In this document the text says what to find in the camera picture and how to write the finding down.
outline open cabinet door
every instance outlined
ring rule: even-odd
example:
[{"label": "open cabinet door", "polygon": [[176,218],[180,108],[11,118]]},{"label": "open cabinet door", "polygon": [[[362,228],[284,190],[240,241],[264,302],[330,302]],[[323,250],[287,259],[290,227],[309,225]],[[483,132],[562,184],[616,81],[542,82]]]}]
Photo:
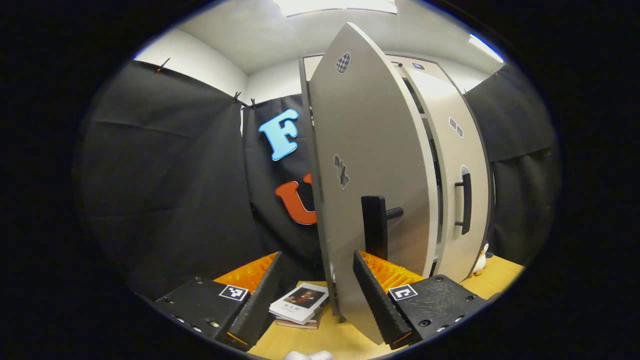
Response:
[{"label": "open cabinet door", "polygon": [[314,204],[326,278],[335,282],[334,312],[337,306],[380,344],[353,273],[353,251],[365,250],[361,197],[383,196],[387,209],[403,209],[402,216],[387,223],[388,260],[428,277],[438,227],[429,140],[402,77],[354,24],[346,23],[335,37],[308,91]]}]

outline checkered sticker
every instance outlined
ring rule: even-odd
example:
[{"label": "checkered sticker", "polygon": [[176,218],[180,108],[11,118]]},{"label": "checkered sticker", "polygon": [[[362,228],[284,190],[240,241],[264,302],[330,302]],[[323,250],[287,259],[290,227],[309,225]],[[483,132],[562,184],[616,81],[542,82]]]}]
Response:
[{"label": "checkered sticker", "polygon": [[341,58],[338,59],[338,61],[335,62],[335,70],[337,70],[340,74],[344,74],[344,72],[347,71],[347,68],[349,67],[349,61],[351,61],[351,54],[349,54],[349,52],[347,51],[346,53],[344,53],[344,55],[342,55]]},{"label": "checkered sticker", "polygon": [[389,293],[394,297],[394,299],[396,299],[396,301],[404,300],[418,295],[418,293],[409,284],[390,288]]},{"label": "checkered sticker", "polygon": [[244,296],[249,292],[249,290],[244,288],[238,288],[237,286],[227,285],[227,287],[222,290],[219,296],[226,297],[227,299],[242,301]]}]

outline black door handle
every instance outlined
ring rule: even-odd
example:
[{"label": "black door handle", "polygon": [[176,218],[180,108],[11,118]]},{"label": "black door handle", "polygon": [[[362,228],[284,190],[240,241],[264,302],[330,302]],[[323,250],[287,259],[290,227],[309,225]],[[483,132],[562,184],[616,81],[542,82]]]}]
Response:
[{"label": "black door handle", "polygon": [[387,259],[387,220],[402,216],[402,208],[387,210],[383,196],[363,196],[362,220],[364,223],[365,251],[381,259]]},{"label": "black door handle", "polygon": [[471,227],[471,174],[462,175],[462,182],[456,183],[456,186],[462,186],[464,192],[464,211],[462,221],[456,221],[456,225],[462,226],[462,235],[469,232]]}]

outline table surface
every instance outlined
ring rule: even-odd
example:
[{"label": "table surface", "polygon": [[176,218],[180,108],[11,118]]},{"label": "table surface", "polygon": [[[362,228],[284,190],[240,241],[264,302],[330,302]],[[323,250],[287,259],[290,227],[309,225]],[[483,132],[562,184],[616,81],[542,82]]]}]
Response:
[{"label": "table surface", "polygon": [[[505,290],[522,268],[516,263],[493,256],[486,260],[484,272],[480,276],[465,279],[460,284],[472,293],[488,299]],[[298,284],[303,282],[326,286],[324,281],[300,281]],[[318,329],[298,329],[272,323],[258,343],[249,350],[249,354],[281,360],[292,350],[302,354],[327,350],[333,354],[334,360],[365,360],[402,349],[391,350],[387,344],[375,344],[350,323],[338,323],[338,320],[338,316],[332,316],[331,306],[324,306],[320,312]]]}]

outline black fabric backdrop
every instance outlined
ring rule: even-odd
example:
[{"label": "black fabric backdrop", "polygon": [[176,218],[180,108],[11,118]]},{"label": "black fabric backdrop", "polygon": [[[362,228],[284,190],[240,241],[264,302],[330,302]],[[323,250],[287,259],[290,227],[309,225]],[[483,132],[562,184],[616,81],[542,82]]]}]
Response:
[{"label": "black fabric backdrop", "polygon": [[[258,127],[287,109],[298,112],[299,117],[292,120],[298,135],[290,138],[298,144],[298,148],[284,158],[273,161],[271,145]],[[285,288],[290,288],[300,280],[324,281],[317,225],[295,222],[282,200],[275,195],[278,186],[297,181],[298,195],[304,207],[308,211],[315,210],[311,186],[302,181],[311,171],[305,134],[307,127],[303,125],[308,119],[303,117],[301,94],[269,100],[257,104],[255,109],[247,107],[243,110],[244,157],[253,215],[262,236],[263,251],[283,251],[288,264],[281,283]]]},{"label": "black fabric backdrop", "polygon": [[526,265],[547,239],[561,189],[550,115],[533,85],[510,64],[465,97],[495,180],[489,250]]},{"label": "black fabric backdrop", "polygon": [[78,169],[88,230],[152,300],[267,254],[246,191],[241,105],[156,69],[132,61],[102,90]]}]

